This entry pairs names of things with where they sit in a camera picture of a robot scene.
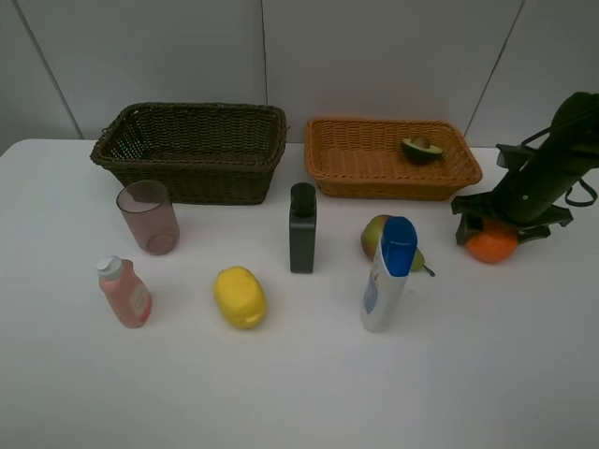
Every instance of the yellow lemon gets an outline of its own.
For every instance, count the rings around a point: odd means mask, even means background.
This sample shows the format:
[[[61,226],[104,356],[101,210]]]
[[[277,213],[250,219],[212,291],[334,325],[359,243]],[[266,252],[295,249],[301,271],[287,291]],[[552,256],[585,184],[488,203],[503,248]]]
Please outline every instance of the yellow lemon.
[[[224,269],[214,282],[214,299],[229,323],[238,329],[257,326],[266,314],[266,298],[258,280],[244,267]]]

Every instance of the orange wicker basket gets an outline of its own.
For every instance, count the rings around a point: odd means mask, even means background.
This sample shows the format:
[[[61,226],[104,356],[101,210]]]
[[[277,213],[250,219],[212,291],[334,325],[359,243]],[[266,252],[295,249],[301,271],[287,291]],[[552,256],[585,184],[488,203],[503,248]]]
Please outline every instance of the orange wicker basket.
[[[410,163],[402,139],[417,136],[443,148],[443,157],[424,166]],[[460,131],[439,121],[310,120],[304,157],[327,196],[444,200],[482,179]]]

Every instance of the plastic cup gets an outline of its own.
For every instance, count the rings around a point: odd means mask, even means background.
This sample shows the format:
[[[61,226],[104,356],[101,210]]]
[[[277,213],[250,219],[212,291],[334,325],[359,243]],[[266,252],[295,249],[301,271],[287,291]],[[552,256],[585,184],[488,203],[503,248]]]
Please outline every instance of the plastic cup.
[[[131,234],[146,253],[170,253],[179,241],[177,217],[167,187],[159,181],[138,181],[116,197]]]

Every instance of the wicker basket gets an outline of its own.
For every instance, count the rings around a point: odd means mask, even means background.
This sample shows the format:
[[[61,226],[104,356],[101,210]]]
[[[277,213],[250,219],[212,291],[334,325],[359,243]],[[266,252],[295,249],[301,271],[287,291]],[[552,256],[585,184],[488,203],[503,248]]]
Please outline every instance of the wicker basket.
[[[424,166],[408,162],[402,139],[417,136],[443,148],[443,157]],[[325,195],[349,198],[444,200],[482,179],[460,132],[424,120],[311,120],[305,164]]]
[[[122,185],[163,182],[174,202],[259,204],[285,136],[285,114],[278,108],[140,103],[119,114],[91,158]]]

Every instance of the avocado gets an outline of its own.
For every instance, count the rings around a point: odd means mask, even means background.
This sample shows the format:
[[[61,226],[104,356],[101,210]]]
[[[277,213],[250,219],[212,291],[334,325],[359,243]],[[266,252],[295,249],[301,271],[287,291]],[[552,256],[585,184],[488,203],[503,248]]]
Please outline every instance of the avocado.
[[[422,136],[402,140],[402,150],[405,157],[415,164],[427,164],[443,154],[442,148],[431,145],[431,141]]]

